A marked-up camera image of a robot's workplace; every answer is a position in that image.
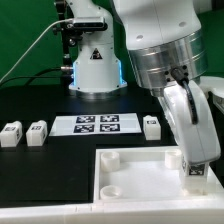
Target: small white block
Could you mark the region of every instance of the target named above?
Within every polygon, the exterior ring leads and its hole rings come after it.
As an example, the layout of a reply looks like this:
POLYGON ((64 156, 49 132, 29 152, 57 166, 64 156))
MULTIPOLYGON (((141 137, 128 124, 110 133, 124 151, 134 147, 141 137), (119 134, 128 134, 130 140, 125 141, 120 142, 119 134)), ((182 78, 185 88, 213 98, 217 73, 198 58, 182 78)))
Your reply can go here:
POLYGON ((143 130, 146 140, 160 140, 161 126, 157 117, 146 116, 143 118, 143 130))
POLYGON ((22 124, 19 121, 6 124, 0 133, 1 147, 16 147, 22 135, 22 124))
POLYGON ((31 124, 26 132, 26 140, 28 146, 42 146, 47 137, 47 123, 38 121, 31 124))

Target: black label on cube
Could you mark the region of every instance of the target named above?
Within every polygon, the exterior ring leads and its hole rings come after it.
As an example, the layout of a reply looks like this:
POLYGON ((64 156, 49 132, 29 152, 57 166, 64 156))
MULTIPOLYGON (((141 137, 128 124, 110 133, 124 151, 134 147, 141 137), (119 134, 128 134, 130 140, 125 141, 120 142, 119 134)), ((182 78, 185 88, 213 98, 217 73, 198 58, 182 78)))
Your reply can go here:
POLYGON ((76 125, 74 133, 91 133, 94 132, 94 125, 76 125))
POLYGON ((76 119, 76 123, 94 123, 95 120, 95 116, 79 116, 76 119))
POLYGON ((41 129, 41 127, 42 127, 42 126, 33 126, 33 127, 31 128, 31 130, 36 130, 36 131, 38 131, 38 130, 41 129))
POLYGON ((119 115, 100 116, 100 122, 119 122, 119 115))
POLYGON ((152 121, 147 121, 147 124, 156 124, 156 121, 152 120, 152 121))
POLYGON ((6 129, 5 129, 5 131, 14 131, 16 128, 15 127, 7 127, 6 129))
POLYGON ((100 132, 120 131, 120 124, 101 124, 100 132))
POLYGON ((203 176, 205 172, 205 164, 191 166, 189 169, 190 176, 203 176))

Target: black table surface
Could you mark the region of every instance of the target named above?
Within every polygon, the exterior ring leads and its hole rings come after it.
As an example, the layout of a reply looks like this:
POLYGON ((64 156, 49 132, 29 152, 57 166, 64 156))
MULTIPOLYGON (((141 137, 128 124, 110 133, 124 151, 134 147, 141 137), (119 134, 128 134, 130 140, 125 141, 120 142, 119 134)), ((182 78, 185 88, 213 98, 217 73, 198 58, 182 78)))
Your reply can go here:
MULTIPOLYGON (((224 116, 211 105, 222 149, 224 116)), ((87 101, 66 96, 60 86, 8 87, 0 90, 0 128, 20 121, 23 137, 17 147, 0 149, 0 207, 46 206, 93 201, 95 152, 99 148, 175 145, 158 100, 148 90, 130 85, 127 94, 87 101), (28 147, 25 133, 32 122, 45 120, 51 130, 56 116, 136 113, 156 116, 161 140, 144 134, 49 137, 42 147, 28 147)), ((222 158, 212 164, 222 183, 222 158)))

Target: white plastic container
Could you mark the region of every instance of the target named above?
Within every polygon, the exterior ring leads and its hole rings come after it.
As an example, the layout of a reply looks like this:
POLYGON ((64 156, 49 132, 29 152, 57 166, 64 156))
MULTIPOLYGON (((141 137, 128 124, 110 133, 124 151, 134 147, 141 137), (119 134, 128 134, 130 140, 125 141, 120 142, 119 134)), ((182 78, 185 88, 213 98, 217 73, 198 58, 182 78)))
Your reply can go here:
POLYGON ((208 170, 206 194, 185 194, 179 170, 165 165, 169 150, 178 148, 110 149, 120 158, 113 172, 101 169, 101 155, 108 149, 97 150, 93 203, 0 209, 0 223, 223 224, 224 189, 213 171, 208 170), (113 187, 109 194, 115 197, 100 196, 106 186, 113 187))

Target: green wall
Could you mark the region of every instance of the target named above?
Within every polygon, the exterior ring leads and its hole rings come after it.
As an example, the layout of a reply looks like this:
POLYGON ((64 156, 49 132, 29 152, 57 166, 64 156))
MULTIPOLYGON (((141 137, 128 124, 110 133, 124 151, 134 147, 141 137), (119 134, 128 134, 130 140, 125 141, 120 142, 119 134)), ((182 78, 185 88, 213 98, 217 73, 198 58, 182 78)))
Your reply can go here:
MULTIPOLYGON (((0 1, 0 77, 3 76, 33 43, 39 34, 57 20, 53 0, 0 1)), ((109 10, 108 0, 95 0, 95 3, 109 10)), ((209 69, 207 74, 224 72, 224 10, 200 15, 205 44, 208 52, 209 69)), ((123 62, 127 81, 134 80, 131 65, 125 48, 123 27, 115 23, 115 53, 123 62)), ((10 75, 28 76, 49 67, 60 66, 62 49, 60 35, 52 32, 39 42, 10 75)), ((22 85, 25 80, 14 81, 9 85, 22 85)), ((56 84, 58 80, 41 80, 35 83, 56 84)))

